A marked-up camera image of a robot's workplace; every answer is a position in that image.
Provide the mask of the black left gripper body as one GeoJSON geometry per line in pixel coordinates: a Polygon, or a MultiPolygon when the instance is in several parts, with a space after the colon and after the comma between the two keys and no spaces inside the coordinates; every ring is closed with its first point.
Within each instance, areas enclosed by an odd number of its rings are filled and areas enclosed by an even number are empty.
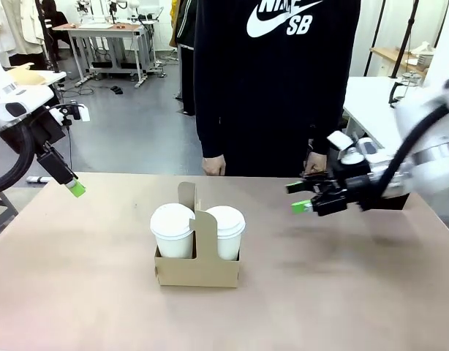
{"type": "Polygon", "coordinates": [[[0,138],[16,153],[28,148],[25,136],[29,136],[36,148],[36,154],[42,153],[46,144],[54,144],[65,137],[62,127],[49,112],[39,117],[27,115],[25,119],[9,127],[0,129],[0,138]]]}

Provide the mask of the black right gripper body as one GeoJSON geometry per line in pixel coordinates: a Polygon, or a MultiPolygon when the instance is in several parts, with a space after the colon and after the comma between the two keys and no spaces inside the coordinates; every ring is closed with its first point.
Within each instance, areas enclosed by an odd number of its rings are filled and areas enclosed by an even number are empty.
{"type": "Polygon", "coordinates": [[[362,211],[373,208],[373,183],[369,178],[371,168],[366,160],[353,165],[345,165],[341,160],[332,164],[333,177],[341,190],[330,205],[331,214],[347,210],[350,203],[356,203],[362,211]]]}

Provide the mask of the person's left hand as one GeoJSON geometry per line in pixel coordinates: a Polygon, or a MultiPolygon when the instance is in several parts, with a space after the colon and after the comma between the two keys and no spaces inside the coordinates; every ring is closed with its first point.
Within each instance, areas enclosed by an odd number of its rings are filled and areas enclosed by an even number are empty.
{"type": "Polygon", "coordinates": [[[304,174],[320,173],[327,169],[327,156],[311,151],[306,159],[304,174]]]}

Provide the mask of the person's right hand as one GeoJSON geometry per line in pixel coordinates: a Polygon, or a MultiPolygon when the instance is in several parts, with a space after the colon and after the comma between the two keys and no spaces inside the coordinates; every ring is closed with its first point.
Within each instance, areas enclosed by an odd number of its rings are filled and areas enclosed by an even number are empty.
{"type": "Polygon", "coordinates": [[[207,176],[224,176],[226,161],[223,155],[203,157],[202,169],[207,176]]]}

